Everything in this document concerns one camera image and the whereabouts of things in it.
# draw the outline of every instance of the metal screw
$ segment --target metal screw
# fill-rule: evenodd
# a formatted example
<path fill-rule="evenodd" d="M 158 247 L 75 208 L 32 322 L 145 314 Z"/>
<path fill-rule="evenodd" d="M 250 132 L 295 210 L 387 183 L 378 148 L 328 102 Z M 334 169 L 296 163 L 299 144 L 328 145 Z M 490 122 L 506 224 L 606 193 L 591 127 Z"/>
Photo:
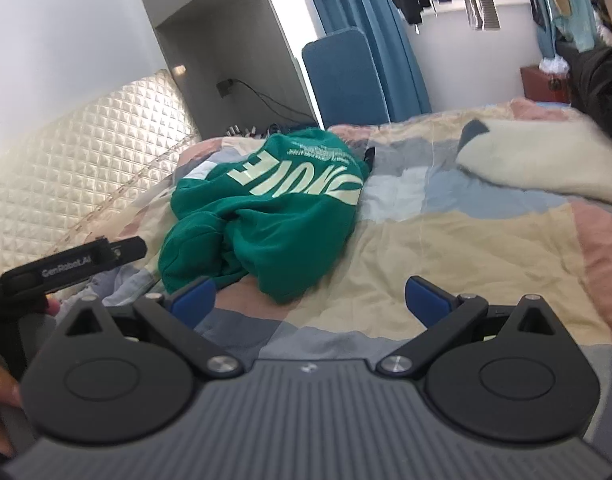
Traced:
<path fill-rule="evenodd" d="M 163 301 L 164 295 L 161 292 L 149 292 L 148 294 L 144 294 L 144 298 L 159 303 Z"/>
<path fill-rule="evenodd" d="M 403 374 L 413 367 L 413 361 L 403 355 L 389 355 L 382 359 L 382 368 L 392 374 Z"/>
<path fill-rule="evenodd" d="M 216 374 L 228 374 L 240 367 L 240 363 L 237 359 L 229 355 L 216 355 L 208 359 L 206 364 L 208 365 L 208 369 Z"/>

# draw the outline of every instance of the wall socket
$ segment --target wall socket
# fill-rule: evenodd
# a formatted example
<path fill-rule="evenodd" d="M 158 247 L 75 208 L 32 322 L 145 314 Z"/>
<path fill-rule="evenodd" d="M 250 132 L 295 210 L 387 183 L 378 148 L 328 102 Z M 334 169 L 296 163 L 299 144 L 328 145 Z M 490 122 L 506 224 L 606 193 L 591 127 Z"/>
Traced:
<path fill-rule="evenodd" d="M 227 95 L 230 95 L 230 92 L 232 91 L 232 86 L 234 84 L 235 82 L 232 79 L 225 79 L 224 81 L 219 81 L 217 83 L 217 91 L 220 93 L 220 96 L 224 98 Z"/>

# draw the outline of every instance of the blue chair backrest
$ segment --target blue chair backrest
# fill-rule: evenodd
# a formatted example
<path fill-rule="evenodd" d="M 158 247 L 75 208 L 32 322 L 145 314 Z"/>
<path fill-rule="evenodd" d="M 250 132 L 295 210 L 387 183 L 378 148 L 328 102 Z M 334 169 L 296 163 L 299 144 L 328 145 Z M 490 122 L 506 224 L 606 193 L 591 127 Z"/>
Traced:
<path fill-rule="evenodd" d="M 307 44 L 302 58 L 324 127 L 390 122 L 366 36 L 352 27 Z"/>

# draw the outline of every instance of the patchwork quilt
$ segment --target patchwork quilt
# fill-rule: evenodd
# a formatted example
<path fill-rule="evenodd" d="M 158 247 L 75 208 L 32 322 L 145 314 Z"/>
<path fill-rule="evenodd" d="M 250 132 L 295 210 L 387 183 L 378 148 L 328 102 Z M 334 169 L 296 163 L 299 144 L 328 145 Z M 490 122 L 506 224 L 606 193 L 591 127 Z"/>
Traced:
<path fill-rule="evenodd" d="M 542 190 L 494 186 L 459 170 L 457 146 L 473 119 L 578 120 L 572 110 L 525 101 L 421 116 L 385 126 L 332 128 L 374 170 L 358 205 L 354 234 L 337 265 L 304 297 L 278 305 L 253 276 L 221 290 L 196 328 L 250 366 L 256 358 L 381 357 L 419 335 L 404 284 L 418 274 L 453 293 L 492 304 L 541 294 L 593 365 L 602 398 L 586 439 L 612 460 L 612 206 Z M 67 293 L 62 315 L 81 294 L 124 304 L 163 290 L 157 272 L 162 240 L 176 218 L 176 182 L 205 160 L 241 160 L 262 141 L 205 140 L 184 152 L 174 174 L 142 194 L 91 237 L 139 235 L 147 257 L 102 273 Z"/>

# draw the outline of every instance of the green sweatshirt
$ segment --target green sweatshirt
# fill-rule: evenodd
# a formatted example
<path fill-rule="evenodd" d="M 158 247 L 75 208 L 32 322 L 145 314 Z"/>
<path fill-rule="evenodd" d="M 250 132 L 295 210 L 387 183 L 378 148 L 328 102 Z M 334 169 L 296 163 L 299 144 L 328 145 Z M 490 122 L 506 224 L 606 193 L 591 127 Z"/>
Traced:
<path fill-rule="evenodd" d="M 160 272 L 173 292 L 199 276 L 218 287 L 248 273 L 283 303 L 326 274 L 353 231 L 366 163 L 334 134 L 275 134 L 244 162 L 184 178 L 170 205 Z"/>

